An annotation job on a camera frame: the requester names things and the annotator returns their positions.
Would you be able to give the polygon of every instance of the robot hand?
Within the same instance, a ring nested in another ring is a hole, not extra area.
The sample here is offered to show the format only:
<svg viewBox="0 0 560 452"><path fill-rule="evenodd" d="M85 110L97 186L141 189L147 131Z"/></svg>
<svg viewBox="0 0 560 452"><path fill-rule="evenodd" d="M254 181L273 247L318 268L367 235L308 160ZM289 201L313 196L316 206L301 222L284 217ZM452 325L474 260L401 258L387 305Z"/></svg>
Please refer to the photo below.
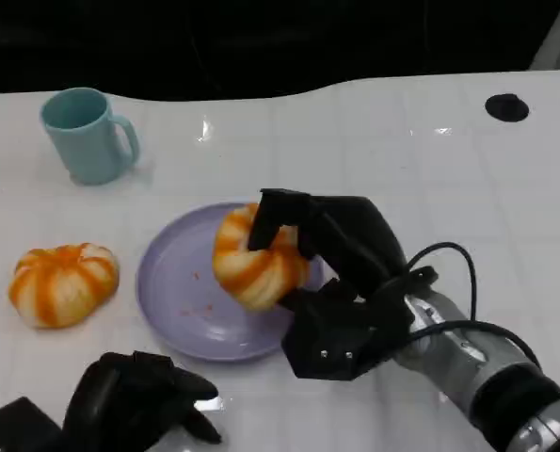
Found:
<svg viewBox="0 0 560 452"><path fill-rule="evenodd" d="M220 435L194 407L217 395L211 382L168 357L105 353L81 378L62 429L26 397L0 409L0 450L143 452L178 427L219 444Z"/></svg>
<svg viewBox="0 0 560 452"><path fill-rule="evenodd" d="M404 296L433 283L434 270L409 271L366 198L264 189L249 249L267 248L282 225L298 226L301 254L321 255L340 276L319 292L297 289L282 300L296 314L282 343L295 374L351 380L390 359L414 321Z"/></svg>
<svg viewBox="0 0 560 452"><path fill-rule="evenodd" d="M81 378L64 419L63 436L77 450L142 452L171 428L219 444L221 437L194 403L218 396L198 375L170 358L105 353Z"/></svg>
<svg viewBox="0 0 560 452"><path fill-rule="evenodd" d="M320 255L339 276L281 301L295 312L282 347L298 377L349 380L394 358L431 379L498 452L560 452L560 388L516 334L475 319L465 250L437 244L407 263L369 200L272 189L263 190L248 248L267 248L281 225L297 226L301 254ZM413 269L440 248L466 257L471 319L432 290L432 267Z"/></svg>

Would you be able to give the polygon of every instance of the orange striped bun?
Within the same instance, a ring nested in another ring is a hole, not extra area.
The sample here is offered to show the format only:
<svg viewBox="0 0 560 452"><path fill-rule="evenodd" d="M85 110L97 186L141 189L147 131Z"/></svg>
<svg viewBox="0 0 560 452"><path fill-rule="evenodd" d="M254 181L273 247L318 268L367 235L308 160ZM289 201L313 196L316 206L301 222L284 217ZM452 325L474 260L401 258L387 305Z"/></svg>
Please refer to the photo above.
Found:
<svg viewBox="0 0 560 452"><path fill-rule="evenodd" d="M114 255L84 243L29 251L16 266L8 295L29 325L62 328L91 314L118 285Z"/></svg>
<svg viewBox="0 0 560 452"><path fill-rule="evenodd" d="M242 306L262 311L307 281L309 262L298 253L296 228L290 226L281 227L268 250L248 250L257 209L250 204L223 219L216 233L213 272Z"/></svg>

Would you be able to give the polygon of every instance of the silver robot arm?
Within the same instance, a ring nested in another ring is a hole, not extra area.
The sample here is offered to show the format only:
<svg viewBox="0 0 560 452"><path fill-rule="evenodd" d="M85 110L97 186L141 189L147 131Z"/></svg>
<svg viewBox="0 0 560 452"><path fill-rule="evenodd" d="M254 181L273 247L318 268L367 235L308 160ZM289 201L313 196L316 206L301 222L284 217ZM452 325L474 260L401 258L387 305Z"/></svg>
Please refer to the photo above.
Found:
<svg viewBox="0 0 560 452"><path fill-rule="evenodd" d="M407 296L411 332L465 320L430 289ZM447 331L427 336L395 360L427 376L500 452L560 452L560 388L502 336Z"/></svg>
<svg viewBox="0 0 560 452"><path fill-rule="evenodd" d="M282 299L295 312L282 348L297 377L352 380L395 359L431 379L497 452L560 452L560 387L516 334L476 320L475 270L463 248L442 242L407 261L366 198L262 192L248 249L267 249L280 227L297 226L300 254L321 256L339 277ZM416 267L444 248L468 263L470 319L431 289L431 266Z"/></svg>

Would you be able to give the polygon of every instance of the white table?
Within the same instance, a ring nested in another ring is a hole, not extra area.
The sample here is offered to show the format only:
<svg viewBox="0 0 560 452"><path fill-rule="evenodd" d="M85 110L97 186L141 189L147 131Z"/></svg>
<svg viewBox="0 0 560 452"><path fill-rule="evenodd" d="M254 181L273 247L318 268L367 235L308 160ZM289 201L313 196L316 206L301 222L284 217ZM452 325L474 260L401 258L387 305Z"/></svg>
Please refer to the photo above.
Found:
<svg viewBox="0 0 560 452"><path fill-rule="evenodd" d="M526 121L485 112L502 92L529 104ZM560 382L560 73L364 80L255 101L115 97L143 158L98 187L72 184L41 130L48 97L0 95L0 406L29 396L61 422L82 372L105 351L172 354L136 307L141 254L188 210L257 200L264 186L367 196L409 256L442 239L462 243L478 265L479 317L525 338ZM17 259L83 241L119 257L118 294L76 328L30 330L7 300ZM438 289L467 309L460 258L446 251L428 262ZM280 353L248 365L172 356L221 391L224 410L213 418L228 442L211 450L488 450L429 383L393 363L340 383L298 380ZM175 435L156 450L204 448Z"/></svg>

